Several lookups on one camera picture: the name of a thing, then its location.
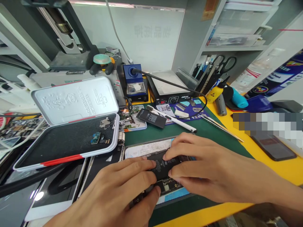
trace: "yellow desk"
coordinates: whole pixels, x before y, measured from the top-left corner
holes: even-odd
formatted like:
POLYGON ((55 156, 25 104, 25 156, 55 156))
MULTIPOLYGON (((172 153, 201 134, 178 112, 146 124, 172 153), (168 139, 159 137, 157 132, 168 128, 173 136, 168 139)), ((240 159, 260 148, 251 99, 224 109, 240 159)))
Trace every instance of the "yellow desk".
MULTIPOLYGON (((227 109, 227 115, 221 117, 217 114, 215 104, 208 104, 207 107, 218 117, 218 119, 225 125, 225 127, 232 133, 239 136, 245 142, 242 145, 246 150, 256 159, 270 168, 272 168, 281 177, 289 180, 295 185, 303 184, 303 159, 297 157, 296 159, 286 161, 273 161, 271 160, 263 150, 248 136, 244 131, 239 131, 233 127, 233 119, 231 114, 233 113, 227 109)), ((170 226, 190 226, 201 227, 207 224, 213 223, 222 218, 228 217, 234 213, 237 213, 243 209, 248 208, 252 204, 250 203, 224 203, 217 206, 209 207, 206 209, 198 210, 193 213, 186 214, 171 221, 157 225, 157 227, 170 227, 170 226)))

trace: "red stripe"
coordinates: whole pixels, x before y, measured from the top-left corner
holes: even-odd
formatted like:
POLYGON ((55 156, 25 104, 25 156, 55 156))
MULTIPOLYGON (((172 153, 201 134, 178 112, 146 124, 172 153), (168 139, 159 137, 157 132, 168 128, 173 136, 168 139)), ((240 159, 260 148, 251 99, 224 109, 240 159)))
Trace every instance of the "red stripe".
MULTIPOLYGON (((71 82, 71 83, 67 83, 67 84, 74 84, 74 83, 81 82, 81 81, 82 80, 71 82)), ((67 85, 67 84, 55 85, 55 86, 52 86, 52 87, 59 87, 59 86, 67 85)))
POLYGON ((85 119, 90 119, 90 118, 94 118, 94 117, 96 117, 96 116, 92 116, 92 117, 88 117, 88 118, 82 118, 82 119, 79 119, 79 120, 70 121, 69 123, 80 121, 80 120, 85 120, 85 119))
POLYGON ((244 2, 227 2, 227 3, 241 3, 241 4, 249 4, 249 5, 261 5, 261 6, 273 6, 273 5, 266 5, 266 4, 258 4, 258 3, 244 3, 244 2))
POLYGON ((297 31, 297 32, 303 32, 302 29, 279 29, 278 31, 297 31))
POLYGON ((74 161, 74 160, 82 159, 82 158, 83 157, 81 155, 77 154, 77 155, 72 155, 72 156, 65 157, 65 158, 55 159, 55 160, 52 160, 52 161, 42 162, 41 165, 54 166, 54 165, 57 165, 57 164, 61 164, 61 163, 69 162, 69 161, 74 161))
POLYGON ((253 77, 258 78, 258 76, 251 70, 246 69, 253 77))

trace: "plastic storage box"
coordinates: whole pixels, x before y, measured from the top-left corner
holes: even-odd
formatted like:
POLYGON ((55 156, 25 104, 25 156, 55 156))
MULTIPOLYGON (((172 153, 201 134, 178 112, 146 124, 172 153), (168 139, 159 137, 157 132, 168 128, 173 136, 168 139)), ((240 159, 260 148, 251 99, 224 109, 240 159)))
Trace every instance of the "plastic storage box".
POLYGON ((215 34, 209 45, 215 46, 253 46, 260 35, 215 34))
POLYGON ((119 107, 106 77, 35 90, 31 96, 50 127, 19 158, 14 170, 57 165, 107 153, 116 147, 119 107), (92 144, 97 132, 106 143, 100 139, 92 144))
POLYGON ((254 34, 268 15, 268 12, 223 9, 215 34, 254 34))

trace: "battery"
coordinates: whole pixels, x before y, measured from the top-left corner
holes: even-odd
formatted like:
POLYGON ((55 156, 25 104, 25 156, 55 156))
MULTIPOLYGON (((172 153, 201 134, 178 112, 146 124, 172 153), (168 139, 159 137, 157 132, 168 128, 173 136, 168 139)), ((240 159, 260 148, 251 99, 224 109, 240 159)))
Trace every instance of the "battery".
POLYGON ((172 158, 169 161, 164 161, 163 155, 166 151, 167 150, 164 150, 147 157, 148 160, 154 160, 156 162, 156 167, 151 169, 151 171, 156 175, 157 181, 167 178, 168 172, 172 169, 172 167, 181 163, 181 160, 178 156, 172 158))
POLYGON ((151 123, 155 126, 158 126, 160 128, 164 128, 166 123, 166 118, 156 115, 146 109, 141 109, 140 112, 137 114, 137 118, 151 123))

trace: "phone screen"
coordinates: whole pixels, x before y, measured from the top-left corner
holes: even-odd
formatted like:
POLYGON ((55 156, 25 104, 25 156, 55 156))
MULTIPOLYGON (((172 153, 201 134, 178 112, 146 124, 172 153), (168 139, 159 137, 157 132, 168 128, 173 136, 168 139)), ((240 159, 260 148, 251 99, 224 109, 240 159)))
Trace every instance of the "phone screen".
POLYGON ((252 136, 252 138, 263 149, 263 151, 275 161, 297 157, 291 149, 284 145, 284 143, 274 135, 268 135, 265 132, 258 132, 255 136, 252 136))
POLYGON ((77 165, 67 166, 45 179, 41 190, 35 196, 35 202, 32 208, 73 199, 84 159, 74 162, 77 162, 77 165), (59 185, 56 185, 56 181, 59 179, 63 180, 59 185))

